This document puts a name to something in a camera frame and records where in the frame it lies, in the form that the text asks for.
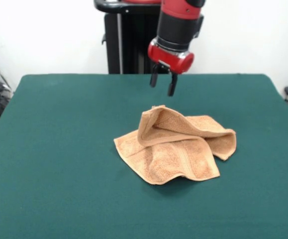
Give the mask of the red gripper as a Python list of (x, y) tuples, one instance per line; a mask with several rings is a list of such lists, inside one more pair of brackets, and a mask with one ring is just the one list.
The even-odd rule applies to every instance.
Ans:
[(152, 68), (150, 86), (156, 86), (159, 71), (158, 64), (161, 64), (172, 72), (172, 80), (168, 88), (168, 96), (172, 97), (177, 86), (178, 74), (185, 73), (190, 69), (194, 61), (194, 54), (189, 51), (173, 52), (166, 50), (154, 38), (148, 46), (148, 56), (153, 62), (157, 63)]

